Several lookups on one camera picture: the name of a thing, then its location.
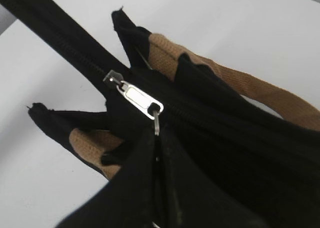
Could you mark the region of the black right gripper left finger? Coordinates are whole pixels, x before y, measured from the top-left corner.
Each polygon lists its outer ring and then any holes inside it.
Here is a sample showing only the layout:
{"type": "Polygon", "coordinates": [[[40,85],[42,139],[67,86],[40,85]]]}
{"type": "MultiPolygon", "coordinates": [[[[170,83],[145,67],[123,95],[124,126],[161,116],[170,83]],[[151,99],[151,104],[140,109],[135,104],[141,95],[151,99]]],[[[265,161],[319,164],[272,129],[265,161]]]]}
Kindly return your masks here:
{"type": "Polygon", "coordinates": [[[93,165],[108,183],[58,227],[153,227],[155,136],[145,131],[135,144],[106,130],[74,129],[72,150],[93,165]]]}

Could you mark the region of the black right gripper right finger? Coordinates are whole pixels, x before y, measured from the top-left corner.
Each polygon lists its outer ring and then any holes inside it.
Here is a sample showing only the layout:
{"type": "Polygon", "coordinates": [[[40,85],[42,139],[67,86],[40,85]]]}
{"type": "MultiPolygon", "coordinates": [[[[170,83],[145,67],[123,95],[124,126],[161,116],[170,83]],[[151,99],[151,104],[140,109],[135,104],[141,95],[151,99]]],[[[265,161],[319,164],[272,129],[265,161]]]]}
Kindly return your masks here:
{"type": "Polygon", "coordinates": [[[257,214],[214,184],[172,130],[160,132],[166,227],[267,227],[257,214]]]}

